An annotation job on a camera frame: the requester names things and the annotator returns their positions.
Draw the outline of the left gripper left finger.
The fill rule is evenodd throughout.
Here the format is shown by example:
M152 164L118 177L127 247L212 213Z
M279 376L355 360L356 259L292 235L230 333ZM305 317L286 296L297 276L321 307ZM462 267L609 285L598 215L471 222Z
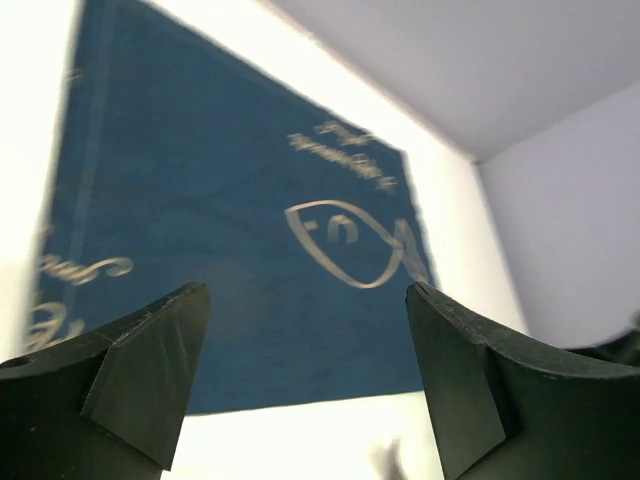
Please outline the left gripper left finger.
M208 318L206 285L189 283L3 362L2 478L160 478L172 466Z

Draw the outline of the blue cloth placemat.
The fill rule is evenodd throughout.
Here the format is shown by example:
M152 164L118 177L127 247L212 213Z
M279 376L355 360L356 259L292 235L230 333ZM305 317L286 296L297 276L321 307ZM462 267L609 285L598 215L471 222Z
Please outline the blue cloth placemat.
M421 387L403 155L146 3L83 5L43 237L33 349L207 285L192 414Z

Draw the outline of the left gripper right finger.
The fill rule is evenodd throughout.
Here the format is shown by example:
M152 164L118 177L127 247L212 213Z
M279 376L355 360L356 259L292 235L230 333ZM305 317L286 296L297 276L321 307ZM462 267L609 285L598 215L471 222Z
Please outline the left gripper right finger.
M635 479L639 331L560 349L425 283L406 294L448 479Z

